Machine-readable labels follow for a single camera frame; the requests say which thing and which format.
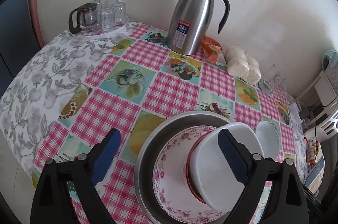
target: white tray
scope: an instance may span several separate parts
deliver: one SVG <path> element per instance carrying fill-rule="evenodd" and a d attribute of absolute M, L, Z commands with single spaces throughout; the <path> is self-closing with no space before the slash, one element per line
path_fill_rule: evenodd
<path fill-rule="evenodd" d="M 127 23 L 129 22 L 129 18 L 128 16 L 126 16 L 125 20 L 122 22 L 123 25 L 116 28 L 116 29 L 113 29 L 109 32 L 105 32 L 105 33 L 102 33 L 102 34 L 98 34 L 97 31 L 91 31 L 91 32 L 79 32 L 79 33 L 76 33 L 76 34 L 72 34 L 72 36 L 75 38 L 75 39 L 79 39 L 79 40 L 85 40 L 85 41 L 91 41 L 91 40 L 95 40 L 95 39 L 101 39 L 101 38 L 107 38 L 107 37 L 110 37 L 111 35 L 115 34 L 115 33 L 118 33 L 120 32 L 121 30 L 123 30 Z"/>

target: orange plastic package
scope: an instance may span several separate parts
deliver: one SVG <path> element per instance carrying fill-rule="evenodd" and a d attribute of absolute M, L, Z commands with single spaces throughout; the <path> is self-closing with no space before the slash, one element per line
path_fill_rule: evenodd
<path fill-rule="evenodd" d="M 226 62 L 222 54 L 222 47 L 218 42 L 212 38 L 204 36 L 201 46 L 203 48 L 204 57 L 206 58 L 207 62 L 220 66 L 226 66 Z"/>

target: tablecloth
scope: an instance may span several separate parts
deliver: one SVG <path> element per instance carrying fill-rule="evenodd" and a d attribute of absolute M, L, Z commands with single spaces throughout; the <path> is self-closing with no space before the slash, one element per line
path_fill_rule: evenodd
<path fill-rule="evenodd" d="M 65 30 L 25 65 L 1 98 L 0 130 L 33 183 L 47 158 L 64 162 L 88 153 L 117 128 L 121 146 L 96 189 L 115 221 L 148 223 L 133 187 L 137 154 L 161 122 L 189 110 L 217 112 L 251 128 L 269 121 L 281 139 L 276 161 L 291 158 L 303 181 L 304 137 L 288 111 L 294 99 L 266 95 L 229 76 L 225 67 L 206 63 L 202 49 L 177 54 L 166 36 L 137 21 L 92 41 Z M 79 220 L 87 223 L 74 185 L 68 188 Z"/>

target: metal basin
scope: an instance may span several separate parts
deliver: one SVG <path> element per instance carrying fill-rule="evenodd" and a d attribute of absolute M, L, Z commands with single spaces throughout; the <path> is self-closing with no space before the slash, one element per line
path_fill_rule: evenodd
<path fill-rule="evenodd" d="M 141 209 L 154 224 L 182 224 L 170 217 L 158 204 L 153 191 L 153 168 L 156 158 L 168 142 L 178 132 L 193 126 L 209 125 L 220 127 L 231 121 L 209 111 L 188 111 L 175 115 L 159 125 L 144 142 L 137 157 L 134 171 L 136 197 Z M 210 223 L 222 224 L 228 213 Z"/>

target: floor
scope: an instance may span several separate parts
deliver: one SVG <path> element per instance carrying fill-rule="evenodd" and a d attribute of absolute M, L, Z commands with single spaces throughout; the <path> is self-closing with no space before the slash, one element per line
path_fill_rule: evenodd
<path fill-rule="evenodd" d="M 0 192 L 22 224 L 29 224 L 35 193 L 32 180 L 13 155 L 0 133 Z"/>

